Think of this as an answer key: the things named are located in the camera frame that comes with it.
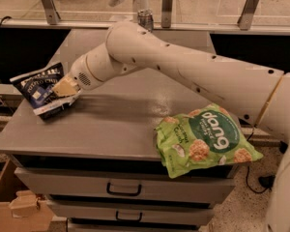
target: chip bag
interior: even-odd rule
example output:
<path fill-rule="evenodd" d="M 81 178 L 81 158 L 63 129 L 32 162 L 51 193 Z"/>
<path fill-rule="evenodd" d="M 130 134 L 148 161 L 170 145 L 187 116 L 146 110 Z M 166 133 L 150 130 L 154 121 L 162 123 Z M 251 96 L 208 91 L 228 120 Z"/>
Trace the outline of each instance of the chip bag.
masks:
<path fill-rule="evenodd" d="M 192 169 L 260 160 L 228 112 L 212 103 L 189 114 L 164 118 L 156 127 L 157 148 L 170 178 Z"/>

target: power adapter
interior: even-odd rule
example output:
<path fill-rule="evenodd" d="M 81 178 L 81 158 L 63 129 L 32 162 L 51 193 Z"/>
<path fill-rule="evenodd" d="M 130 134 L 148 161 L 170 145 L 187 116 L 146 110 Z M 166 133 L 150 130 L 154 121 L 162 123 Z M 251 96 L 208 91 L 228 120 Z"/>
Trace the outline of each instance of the power adapter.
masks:
<path fill-rule="evenodd" d="M 265 189 L 272 189 L 274 185 L 275 175 L 265 176 L 265 177 L 259 177 L 259 183 L 260 185 Z"/>

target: drawer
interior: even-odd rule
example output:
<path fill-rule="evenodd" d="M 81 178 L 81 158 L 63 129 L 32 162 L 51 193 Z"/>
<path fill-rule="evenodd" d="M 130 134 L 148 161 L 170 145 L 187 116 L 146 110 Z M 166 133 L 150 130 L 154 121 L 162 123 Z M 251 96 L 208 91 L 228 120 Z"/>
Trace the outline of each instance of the drawer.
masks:
<path fill-rule="evenodd" d="M 85 220 L 84 223 L 68 221 L 68 232 L 196 232 L 197 226 L 183 226 L 175 224 L 144 224 L 128 225 L 122 222 Z"/>
<path fill-rule="evenodd" d="M 170 179 L 165 175 L 25 168 L 18 168 L 15 174 L 35 193 L 72 196 L 215 204 L 234 188 L 231 179 L 203 177 Z"/>
<path fill-rule="evenodd" d="M 130 223 L 167 223 L 206 225 L 214 215 L 212 209 L 137 205 L 126 203 L 48 200 L 58 217 L 110 220 Z"/>

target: concrete floor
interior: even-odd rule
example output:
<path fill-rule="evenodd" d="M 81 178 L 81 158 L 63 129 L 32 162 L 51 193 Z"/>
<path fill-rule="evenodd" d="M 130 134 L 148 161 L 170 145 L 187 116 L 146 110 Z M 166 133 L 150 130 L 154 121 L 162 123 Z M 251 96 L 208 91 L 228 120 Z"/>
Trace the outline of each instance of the concrete floor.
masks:
<path fill-rule="evenodd" d="M 106 5 L 107 0 L 54 0 L 63 20 L 109 21 L 113 15 L 131 16 L 131 0 L 117 8 Z M 235 24 L 246 0 L 174 0 L 172 20 L 176 23 Z M 150 0 L 155 22 L 160 21 L 160 0 Z M 18 19 L 45 19 L 40 0 L 0 0 L 0 18 L 10 15 Z M 261 0 L 254 24 L 290 25 L 290 0 Z M 0 118 L 4 128 L 9 116 Z M 275 174 L 281 159 L 277 147 L 257 147 L 264 158 L 251 165 L 250 185 L 261 189 L 257 178 Z M 235 177 L 236 187 L 221 205 L 215 206 L 215 217 L 201 231 L 259 232 L 265 223 L 270 193 L 251 192 L 246 185 L 247 168 Z"/>

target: snack bag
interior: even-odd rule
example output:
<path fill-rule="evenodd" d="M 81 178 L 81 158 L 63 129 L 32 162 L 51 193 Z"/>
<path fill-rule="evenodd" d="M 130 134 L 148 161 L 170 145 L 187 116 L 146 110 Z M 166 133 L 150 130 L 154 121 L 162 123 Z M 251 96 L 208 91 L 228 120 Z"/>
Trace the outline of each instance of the snack bag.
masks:
<path fill-rule="evenodd" d="M 28 100 L 36 115 L 43 119 L 51 117 L 70 106 L 78 95 L 58 98 L 53 86 L 64 76 L 61 63 L 25 73 L 10 79 L 13 86 Z"/>
<path fill-rule="evenodd" d="M 260 160 L 222 107 L 212 103 L 189 114 L 164 118 L 156 127 L 157 148 L 169 177 L 192 169 Z"/>

